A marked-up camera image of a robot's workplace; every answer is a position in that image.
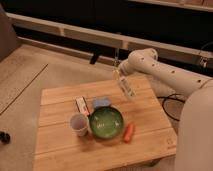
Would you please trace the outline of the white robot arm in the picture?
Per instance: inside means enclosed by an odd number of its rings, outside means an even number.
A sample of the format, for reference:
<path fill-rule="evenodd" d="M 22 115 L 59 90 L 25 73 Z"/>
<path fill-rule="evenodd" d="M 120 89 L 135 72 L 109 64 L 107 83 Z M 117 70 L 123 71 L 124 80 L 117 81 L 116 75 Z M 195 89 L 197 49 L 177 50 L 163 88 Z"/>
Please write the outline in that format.
<path fill-rule="evenodd" d="M 213 171 L 213 78 L 157 60 L 153 48 L 134 50 L 117 69 L 120 77 L 134 72 L 159 79 L 184 100 L 179 119 L 174 171 Z"/>

